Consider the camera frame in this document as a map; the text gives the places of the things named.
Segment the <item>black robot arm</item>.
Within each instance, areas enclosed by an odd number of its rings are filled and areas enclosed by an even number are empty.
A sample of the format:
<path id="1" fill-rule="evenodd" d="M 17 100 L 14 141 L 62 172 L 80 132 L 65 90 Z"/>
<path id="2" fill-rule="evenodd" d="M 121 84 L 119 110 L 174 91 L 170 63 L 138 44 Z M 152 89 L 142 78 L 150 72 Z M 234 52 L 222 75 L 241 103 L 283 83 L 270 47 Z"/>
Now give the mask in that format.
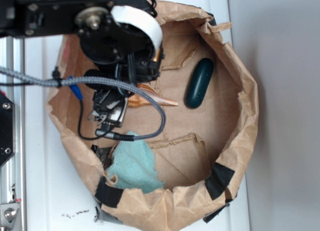
<path id="1" fill-rule="evenodd" d="M 46 87 L 75 84 L 129 91 L 156 80 L 164 57 L 156 0 L 0 0 L 1 37 L 77 35 L 97 70 L 73 80 L 54 75 Z"/>

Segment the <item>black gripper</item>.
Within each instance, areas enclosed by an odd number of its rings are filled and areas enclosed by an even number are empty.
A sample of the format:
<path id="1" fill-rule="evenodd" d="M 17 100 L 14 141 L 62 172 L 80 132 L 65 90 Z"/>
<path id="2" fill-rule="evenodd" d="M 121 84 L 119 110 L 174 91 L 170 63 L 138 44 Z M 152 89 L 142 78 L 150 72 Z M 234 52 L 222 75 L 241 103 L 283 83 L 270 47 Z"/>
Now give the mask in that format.
<path id="1" fill-rule="evenodd" d="M 164 49 L 152 44 L 83 46 L 83 53 L 90 59 L 95 69 L 88 70 L 86 76 L 96 76 L 137 85 L 156 80 L 160 76 L 160 66 L 164 59 Z"/>

